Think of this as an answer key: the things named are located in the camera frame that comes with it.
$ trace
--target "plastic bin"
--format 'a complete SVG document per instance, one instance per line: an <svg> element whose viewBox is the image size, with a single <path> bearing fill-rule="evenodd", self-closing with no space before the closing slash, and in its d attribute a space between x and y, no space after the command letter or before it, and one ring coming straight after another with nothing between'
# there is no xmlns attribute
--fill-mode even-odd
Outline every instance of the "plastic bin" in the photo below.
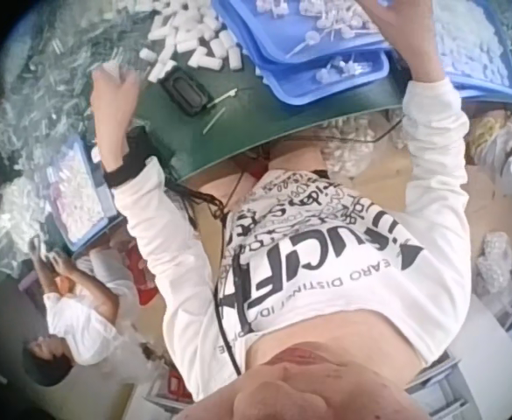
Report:
<svg viewBox="0 0 512 420"><path fill-rule="evenodd" d="M90 178L90 184L95 189L96 195L98 192L96 191L95 184L92 178L92 173L90 171L90 166L88 164L87 153L84 150L84 146L82 144L82 140L78 136L71 136L69 140L65 143L65 145L61 148L60 154L57 156L54 162L50 165L51 170L48 170L50 174L53 174L54 179L49 179L50 187L49 187L49 196L48 201L52 208L53 219L55 220L55 224L63 235L63 239L67 246L71 249L71 251L77 251L82 246L84 246L88 241L93 239L97 234L99 234L109 223L108 217L104 215L101 219L99 219L90 229L78 240L71 241L67 234L67 227L65 223L61 219L59 207L56 202L56 191L59 188L57 177L59 176L59 172L61 169L61 165L63 160L67 157L69 151L75 151L82 159L82 163L86 168L88 177Z"/></svg>
<svg viewBox="0 0 512 420"><path fill-rule="evenodd" d="M367 49L367 46L370 45L373 45L375 49L387 47L387 44L378 44L383 41L379 32L356 35L351 39L343 39L339 33L336 33L333 41L329 35L325 36L318 44L307 46L300 52L287 57L296 46L304 42L307 32L322 32L322 30L316 29L317 19L315 17L300 14L298 0L289 0L287 3L290 13L277 19L270 12L259 13L255 0L229 0L229 2L248 26L254 39L260 45L263 55L278 63L303 63L349 49Z"/></svg>
<svg viewBox="0 0 512 420"><path fill-rule="evenodd" d="M487 80L475 79L467 74L451 71L448 67L445 68L446 74L448 74L452 83L460 84L464 88L471 88L474 90L480 89L485 91L489 90L506 95L512 95L512 55L508 49L507 38L502 30L501 23L488 3L484 0L474 0L474 2L485 12L487 21L494 27L495 34L503 48L501 60L508 72L508 86L499 85Z"/></svg>
<svg viewBox="0 0 512 420"><path fill-rule="evenodd" d="M224 0L214 0L213 6L220 16L228 16L221 13L226 9ZM251 35L246 24L239 21L230 23L224 19L227 27L234 33L238 41L248 52L249 57L260 68L264 82L269 85L275 96L282 102L290 105L304 105L317 101L329 95L336 94L343 90L361 86L372 81L386 77L389 72L389 63L386 54L380 51L363 51L339 53L343 58L354 56L355 62L367 61L372 63L369 72L355 77L339 78L338 81L322 84L316 79L316 73L324 68L331 61L332 57L327 56L321 59L314 59L310 62L297 65L281 65L273 63L262 57L256 40Z"/></svg>

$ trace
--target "black phone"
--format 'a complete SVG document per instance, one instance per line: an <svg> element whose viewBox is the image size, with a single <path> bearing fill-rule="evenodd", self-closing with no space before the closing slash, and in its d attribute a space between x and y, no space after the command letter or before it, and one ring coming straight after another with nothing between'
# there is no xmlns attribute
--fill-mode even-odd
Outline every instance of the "black phone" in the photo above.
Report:
<svg viewBox="0 0 512 420"><path fill-rule="evenodd" d="M158 83L189 116L199 114L212 99L205 87L180 66L174 66Z"/></svg>

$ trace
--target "green table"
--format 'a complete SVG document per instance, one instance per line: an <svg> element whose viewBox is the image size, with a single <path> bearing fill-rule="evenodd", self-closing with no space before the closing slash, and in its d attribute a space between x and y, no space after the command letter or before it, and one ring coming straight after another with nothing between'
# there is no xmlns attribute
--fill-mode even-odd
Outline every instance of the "green table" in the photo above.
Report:
<svg viewBox="0 0 512 420"><path fill-rule="evenodd" d="M190 117L170 102L159 85L149 83L137 107L137 116L151 124L155 142L162 141L174 153L172 165L181 178L234 156L251 147L340 116L399 107L409 75L390 62L390 75L383 80L295 107L282 103L271 90L255 76L253 64L244 58L241 72L223 70L190 71L214 97L238 88L234 98L200 115ZM512 96L494 95L484 101L512 102ZM216 113L226 107L223 116L206 135L202 130Z"/></svg>

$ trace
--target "black wristband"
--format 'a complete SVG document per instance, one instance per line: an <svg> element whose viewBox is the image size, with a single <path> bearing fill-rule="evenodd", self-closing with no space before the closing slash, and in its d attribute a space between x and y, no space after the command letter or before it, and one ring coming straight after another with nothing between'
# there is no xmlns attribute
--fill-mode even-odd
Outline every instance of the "black wristband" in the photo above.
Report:
<svg viewBox="0 0 512 420"><path fill-rule="evenodd" d="M109 188L117 188L134 179L146 166L146 160L154 156L144 127L135 127L127 135L130 151L123 157L123 164L110 172L104 172L104 179Z"/></svg>

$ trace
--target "graphic print shirt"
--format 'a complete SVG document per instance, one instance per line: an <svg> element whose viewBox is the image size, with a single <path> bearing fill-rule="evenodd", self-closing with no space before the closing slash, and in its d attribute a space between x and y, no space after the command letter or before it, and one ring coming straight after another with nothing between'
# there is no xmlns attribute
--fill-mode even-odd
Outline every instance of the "graphic print shirt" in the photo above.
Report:
<svg viewBox="0 0 512 420"><path fill-rule="evenodd" d="M460 105L448 80L408 86L403 124L413 174L404 213L310 172L271 171L229 215L218 302L242 370L262 335L357 309L386 316L425 365L444 352L471 292L467 195L460 189L468 120ZM168 350L199 400L235 378L217 327L207 257L165 196L155 160L115 197L165 297ZM234 255L242 293L230 269Z"/></svg>

